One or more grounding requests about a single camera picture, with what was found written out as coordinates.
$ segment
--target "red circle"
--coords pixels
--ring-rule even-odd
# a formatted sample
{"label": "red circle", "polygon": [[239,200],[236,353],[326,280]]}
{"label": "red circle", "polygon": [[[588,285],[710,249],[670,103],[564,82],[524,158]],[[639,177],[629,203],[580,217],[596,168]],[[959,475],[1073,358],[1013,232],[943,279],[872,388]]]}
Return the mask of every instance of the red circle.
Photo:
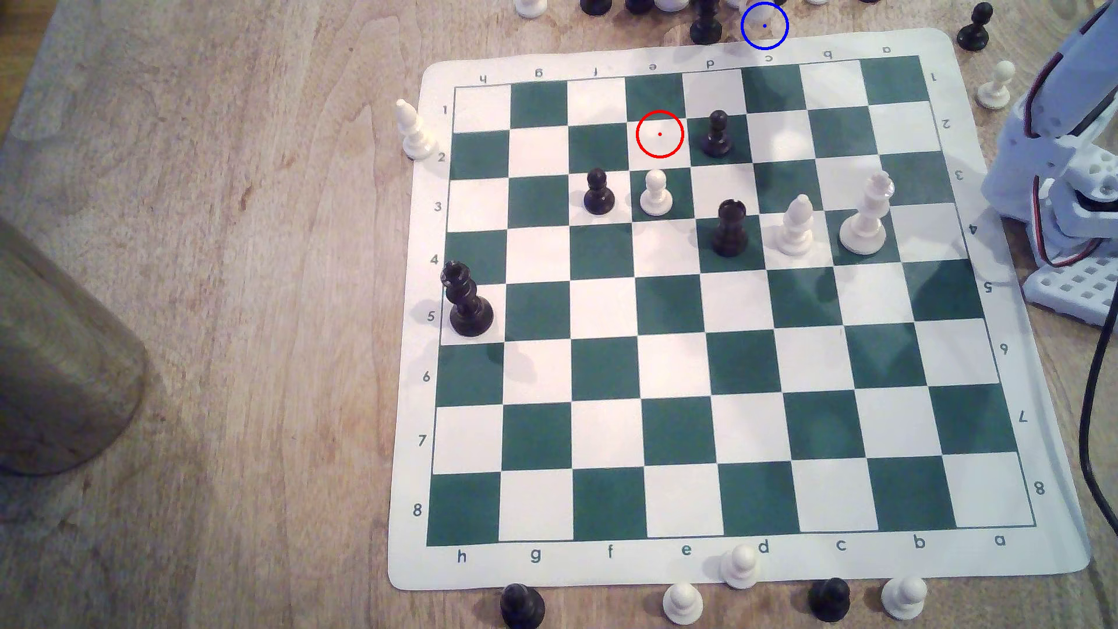
{"label": "red circle", "polygon": [[[641,125],[644,124],[644,121],[648,120],[648,116],[652,115],[652,114],[654,114],[654,113],[666,113],[667,115],[672,116],[672,120],[675,121],[675,124],[680,125],[680,143],[676,144],[674,149],[672,149],[672,152],[664,153],[662,155],[657,155],[655,153],[650,153],[648,150],[644,147],[644,144],[641,143]],[[676,117],[675,114],[673,114],[670,111],[664,111],[664,109],[651,111],[651,112],[644,114],[644,117],[641,118],[641,122],[636,123],[636,133],[635,134],[636,134],[636,145],[641,146],[641,150],[644,151],[644,154],[646,154],[646,155],[648,155],[651,158],[656,158],[656,159],[670,158],[670,156],[672,156],[672,155],[675,154],[675,151],[679,151],[683,146],[683,134],[684,134],[683,133],[683,121],[681,121],[679,117]]]}

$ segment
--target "chess mat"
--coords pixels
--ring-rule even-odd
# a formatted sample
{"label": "chess mat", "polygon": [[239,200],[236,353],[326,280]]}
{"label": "chess mat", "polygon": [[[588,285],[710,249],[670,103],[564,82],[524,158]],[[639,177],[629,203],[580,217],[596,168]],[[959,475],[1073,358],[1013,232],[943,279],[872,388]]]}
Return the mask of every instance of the chess mat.
{"label": "chess mat", "polygon": [[[764,580],[1086,565],[944,34],[449,61],[418,108],[440,152],[413,185],[396,587],[718,581],[738,543]],[[724,158],[700,150],[716,108]],[[639,209],[652,168],[661,217]],[[855,255],[839,227],[878,169],[889,236]],[[798,193],[814,245],[789,257]],[[749,238],[729,258],[710,248],[728,198]],[[493,304],[479,337],[449,326],[447,259]]]}

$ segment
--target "blue circle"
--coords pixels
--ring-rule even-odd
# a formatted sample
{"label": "blue circle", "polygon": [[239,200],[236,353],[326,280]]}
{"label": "blue circle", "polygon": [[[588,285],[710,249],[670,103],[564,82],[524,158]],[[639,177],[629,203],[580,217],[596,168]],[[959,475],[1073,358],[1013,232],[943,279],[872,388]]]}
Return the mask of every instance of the blue circle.
{"label": "blue circle", "polygon": [[[777,41],[771,46],[758,46],[752,41],[750,41],[749,36],[746,35],[746,16],[749,15],[749,11],[752,11],[757,7],[761,7],[764,4],[768,4],[769,7],[775,8],[777,11],[780,11],[781,16],[784,16],[784,37],[781,37],[779,41]],[[784,44],[784,40],[788,38],[788,30],[790,29],[792,29],[792,22],[788,21],[788,13],[784,12],[784,9],[781,9],[777,4],[774,4],[773,2],[755,2],[752,6],[750,6],[741,13],[741,38],[745,39],[747,44],[749,44],[754,48],[757,48],[758,50],[771,50],[773,48],[776,48],[777,46]]]}

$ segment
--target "white square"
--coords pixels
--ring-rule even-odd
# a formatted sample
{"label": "white square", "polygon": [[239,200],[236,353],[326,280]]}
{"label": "white square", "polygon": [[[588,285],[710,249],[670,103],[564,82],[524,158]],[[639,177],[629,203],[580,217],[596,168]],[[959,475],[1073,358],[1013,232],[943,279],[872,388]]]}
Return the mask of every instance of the white square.
{"label": "white square", "polygon": [[722,495],[718,466],[648,466],[644,468],[648,537],[722,534]]}
{"label": "white square", "polygon": [[794,393],[854,389],[845,328],[777,328],[773,334],[776,336],[781,391]]}
{"label": "white square", "polygon": [[1033,524],[1016,452],[947,455],[944,471],[956,526]]}
{"label": "white square", "polygon": [[767,331],[773,327],[768,273],[731,270],[699,275],[703,330],[708,333]]}
{"label": "white square", "polygon": [[636,337],[641,398],[710,395],[707,335],[647,335]]}
{"label": "white square", "polygon": [[941,454],[928,388],[859,389],[854,398],[868,458],[938,457]]}
{"label": "white square", "polygon": [[626,122],[625,79],[591,78],[567,82],[567,124]]}
{"label": "white square", "polygon": [[639,400],[594,400],[570,406],[570,460],[576,469],[644,465]]}
{"label": "white square", "polygon": [[571,470],[501,473],[501,542],[572,540],[575,482]]}
{"label": "white square", "polygon": [[955,203],[904,204],[891,208],[901,261],[961,259],[967,256]]}
{"label": "white square", "polygon": [[940,150],[936,120],[927,101],[870,105],[870,122],[880,154]]}
{"label": "white square", "polygon": [[633,270],[637,277],[699,271],[699,235],[693,218],[633,223]]}
{"label": "white square", "polygon": [[799,66],[804,84],[804,102],[809,109],[831,107],[864,107],[865,83],[860,61],[832,61]]}
{"label": "white square", "polygon": [[505,282],[566,282],[570,279],[570,228],[521,227],[509,229]]}
{"label": "white square", "polygon": [[928,387],[997,382],[984,321],[917,322],[916,339]]}
{"label": "white square", "polygon": [[504,344],[504,403],[570,402],[570,340]]}
{"label": "white square", "polygon": [[904,267],[900,263],[835,266],[842,323],[907,324],[912,321]]}
{"label": "white square", "polygon": [[567,142],[566,126],[509,131],[509,177],[567,174]]}
{"label": "white square", "polygon": [[754,162],[815,158],[806,109],[751,113],[747,118]]}
{"label": "white square", "polygon": [[707,117],[714,109],[727,115],[746,113],[746,90],[740,69],[692,72],[683,75],[686,117]]}
{"label": "white square", "polygon": [[434,474],[501,471],[504,409],[440,407],[435,410]]}
{"label": "white square", "polygon": [[793,461],[792,480],[802,532],[878,530],[865,459]]}
{"label": "white square", "polygon": [[503,131],[512,124],[512,87],[494,85],[454,90],[454,132]]}
{"label": "white square", "polygon": [[714,452],[720,464],[790,461],[784,394],[746,393],[710,399]]}
{"label": "white square", "polygon": [[604,277],[570,283],[570,339],[635,336],[635,278]]}
{"label": "white square", "polygon": [[691,196],[695,218],[717,218],[718,206],[726,199],[746,203],[746,215],[760,211],[757,201],[757,179],[751,163],[717,163],[691,168]]}
{"label": "white square", "polygon": [[881,158],[819,158],[815,160],[815,170],[819,175],[822,209],[854,209],[865,197],[865,181],[881,170]]}

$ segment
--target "chess piece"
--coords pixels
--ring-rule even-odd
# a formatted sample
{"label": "chess piece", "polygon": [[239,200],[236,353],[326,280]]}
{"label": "chess piece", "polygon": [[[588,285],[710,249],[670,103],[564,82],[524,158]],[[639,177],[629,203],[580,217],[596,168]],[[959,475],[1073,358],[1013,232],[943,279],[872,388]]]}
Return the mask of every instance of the chess piece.
{"label": "chess piece", "polygon": [[1010,104],[1010,90],[1006,85],[1013,80],[1017,68],[1013,61],[1001,60],[994,66],[994,79],[983,83],[975,89],[975,101],[987,109],[1001,109]]}
{"label": "chess piece", "polygon": [[451,311],[454,332],[464,337],[485,334],[493,325],[493,305],[477,295],[477,283],[470,276],[470,267],[461,261],[447,260],[442,278],[446,298],[454,304]]}
{"label": "chess piece", "polygon": [[959,48],[977,53],[989,44],[989,34],[986,32],[986,25],[994,16],[994,6],[989,2],[975,4],[975,10],[970,12],[970,23],[959,29],[955,36],[955,41]]}
{"label": "chess piece", "polygon": [[746,219],[746,203],[726,199],[718,206],[718,227],[711,248],[723,257],[733,257],[746,248],[749,236],[741,221]]}
{"label": "chess piece", "polygon": [[396,126],[404,136],[404,152],[409,158],[427,159],[438,150],[438,141],[424,128],[423,118],[404,98],[396,101]]}
{"label": "chess piece", "polygon": [[893,180],[884,170],[870,175],[858,213],[843,220],[839,228],[839,241],[851,252],[870,255],[885,244],[887,234],[881,218],[889,212],[889,199],[894,191]]}

